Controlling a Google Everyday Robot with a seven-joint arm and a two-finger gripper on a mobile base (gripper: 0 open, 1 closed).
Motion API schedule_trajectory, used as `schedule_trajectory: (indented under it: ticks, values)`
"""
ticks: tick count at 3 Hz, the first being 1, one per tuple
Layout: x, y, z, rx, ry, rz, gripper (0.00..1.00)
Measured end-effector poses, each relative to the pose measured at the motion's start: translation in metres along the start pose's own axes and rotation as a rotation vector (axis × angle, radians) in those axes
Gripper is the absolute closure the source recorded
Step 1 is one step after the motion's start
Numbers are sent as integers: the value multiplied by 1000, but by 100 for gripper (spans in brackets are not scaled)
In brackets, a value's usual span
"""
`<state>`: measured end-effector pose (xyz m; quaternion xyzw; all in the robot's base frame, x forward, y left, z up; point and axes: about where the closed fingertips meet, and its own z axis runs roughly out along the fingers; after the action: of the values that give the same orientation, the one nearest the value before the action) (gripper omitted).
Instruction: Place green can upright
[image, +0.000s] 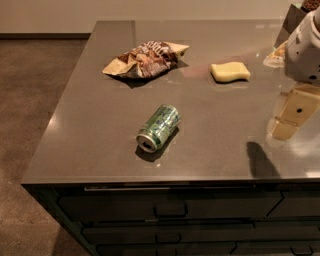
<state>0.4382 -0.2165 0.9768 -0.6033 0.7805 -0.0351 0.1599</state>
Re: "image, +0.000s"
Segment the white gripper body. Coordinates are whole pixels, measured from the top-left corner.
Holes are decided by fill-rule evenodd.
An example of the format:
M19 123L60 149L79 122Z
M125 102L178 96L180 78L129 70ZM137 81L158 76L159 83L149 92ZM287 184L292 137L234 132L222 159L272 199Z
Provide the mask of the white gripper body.
M290 35L285 74L297 82L320 84L320 14L308 13Z

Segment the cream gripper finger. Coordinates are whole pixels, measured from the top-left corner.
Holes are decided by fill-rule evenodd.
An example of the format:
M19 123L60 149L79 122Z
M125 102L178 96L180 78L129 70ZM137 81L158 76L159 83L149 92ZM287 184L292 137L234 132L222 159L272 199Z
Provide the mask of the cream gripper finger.
M270 136L289 140L320 109L320 87L297 83L289 92L282 92L270 120Z

